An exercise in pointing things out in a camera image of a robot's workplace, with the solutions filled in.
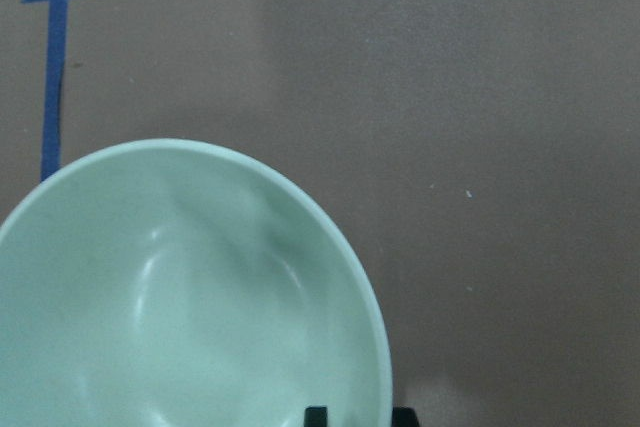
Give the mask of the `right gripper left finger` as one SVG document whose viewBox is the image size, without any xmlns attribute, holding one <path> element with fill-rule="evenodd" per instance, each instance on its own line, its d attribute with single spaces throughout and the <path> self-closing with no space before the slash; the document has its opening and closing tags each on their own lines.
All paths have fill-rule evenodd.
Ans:
<svg viewBox="0 0 640 427">
<path fill-rule="evenodd" d="M 304 411 L 304 427 L 328 427 L 328 407 L 306 407 Z"/>
</svg>

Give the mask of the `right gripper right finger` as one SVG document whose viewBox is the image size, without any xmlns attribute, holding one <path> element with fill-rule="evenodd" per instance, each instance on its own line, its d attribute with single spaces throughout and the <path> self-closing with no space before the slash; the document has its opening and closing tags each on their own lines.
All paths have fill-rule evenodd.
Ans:
<svg viewBox="0 0 640 427">
<path fill-rule="evenodd" d="M 415 410 L 411 407 L 394 407 L 392 410 L 392 427 L 420 427 Z"/>
</svg>

